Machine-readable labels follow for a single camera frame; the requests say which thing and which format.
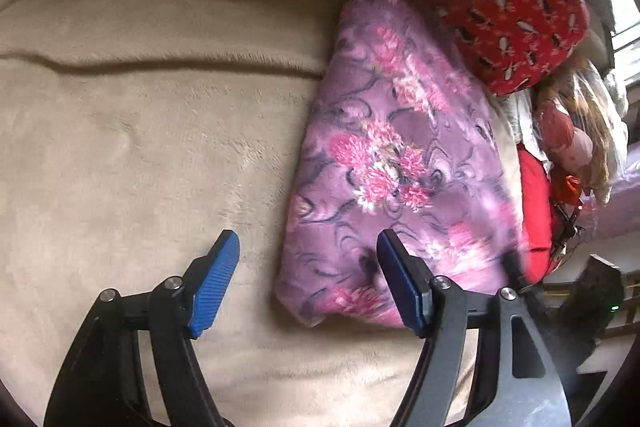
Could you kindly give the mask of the purple floral fleece garment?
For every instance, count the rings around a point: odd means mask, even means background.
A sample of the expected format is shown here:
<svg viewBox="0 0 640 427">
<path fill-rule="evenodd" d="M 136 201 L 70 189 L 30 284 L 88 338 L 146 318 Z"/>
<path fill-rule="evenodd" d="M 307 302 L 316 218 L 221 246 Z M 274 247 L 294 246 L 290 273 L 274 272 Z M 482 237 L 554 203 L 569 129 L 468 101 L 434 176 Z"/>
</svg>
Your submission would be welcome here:
<svg viewBox="0 0 640 427">
<path fill-rule="evenodd" d="M 347 0 L 300 150 L 276 294 L 308 326 L 397 327 L 375 254 L 390 229 L 468 291 L 504 283 L 521 228 L 482 83 L 414 0 Z"/>
</svg>

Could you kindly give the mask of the red cloth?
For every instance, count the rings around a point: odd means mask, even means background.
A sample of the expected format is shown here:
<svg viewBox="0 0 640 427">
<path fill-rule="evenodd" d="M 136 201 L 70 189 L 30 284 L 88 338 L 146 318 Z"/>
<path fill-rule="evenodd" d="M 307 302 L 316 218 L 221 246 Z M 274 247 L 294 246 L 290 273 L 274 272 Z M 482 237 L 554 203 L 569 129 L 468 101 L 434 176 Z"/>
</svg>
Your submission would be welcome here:
<svg viewBox="0 0 640 427">
<path fill-rule="evenodd" d="M 544 165 L 518 145 L 523 196 L 523 229 L 527 242 L 524 273 L 529 283 L 542 280 L 549 271 L 553 243 L 550 182 Z"/>
</svg>

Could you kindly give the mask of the beige fleece blanket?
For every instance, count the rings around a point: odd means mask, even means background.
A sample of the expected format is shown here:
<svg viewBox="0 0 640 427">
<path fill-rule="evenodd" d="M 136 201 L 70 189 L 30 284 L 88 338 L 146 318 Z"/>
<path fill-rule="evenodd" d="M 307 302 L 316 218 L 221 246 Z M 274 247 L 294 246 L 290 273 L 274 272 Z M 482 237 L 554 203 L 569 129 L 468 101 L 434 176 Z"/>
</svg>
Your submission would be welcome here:
<svg viewBox="0 0 640 427">
<path fill-rule="evenodd" d="M 221 415 L 392 420 L 416 336 L 341 314 L 308 326 L 276 294 L 346 2 L 1 0 L 1 378 L 32 419 L 102 289 L 151 291 L 228 229 L 240 262 L 195 344 Z"/>
</svg>

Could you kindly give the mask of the doll in plastic bag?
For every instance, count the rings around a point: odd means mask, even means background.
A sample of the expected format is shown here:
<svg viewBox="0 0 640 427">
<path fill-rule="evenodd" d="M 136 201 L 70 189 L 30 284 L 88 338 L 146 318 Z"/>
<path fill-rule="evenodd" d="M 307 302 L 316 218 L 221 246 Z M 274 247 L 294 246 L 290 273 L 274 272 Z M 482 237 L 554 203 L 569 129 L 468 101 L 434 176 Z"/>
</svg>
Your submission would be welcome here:
<svg viewBox="0 0 640 427">
<path fill-rule="evenodd" d="M 553 165 L 579 180 L 582 192 L 608 205 L 627 159 L 626 87 L 577 54 L 536 93 L 536 124 Z"/>
</svg>

